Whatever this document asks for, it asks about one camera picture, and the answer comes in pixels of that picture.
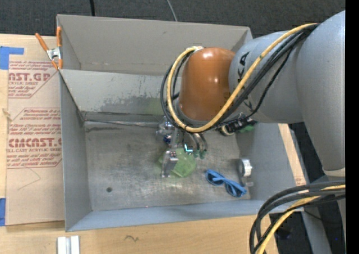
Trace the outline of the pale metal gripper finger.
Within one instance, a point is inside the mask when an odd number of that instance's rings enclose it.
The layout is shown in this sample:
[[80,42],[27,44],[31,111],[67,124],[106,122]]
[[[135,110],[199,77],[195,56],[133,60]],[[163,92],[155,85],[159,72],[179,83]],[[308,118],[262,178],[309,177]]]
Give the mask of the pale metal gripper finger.
[[167,120],[163,120],[159,123],[156,131],[156,140],[165,143],[167,146],[171,146],[172,124]]
[[163,155],[162,160],[162,177],[167,178],[171,176],[171,171],[175,168],[178,162],[178,156],[175,150],[167,150]]

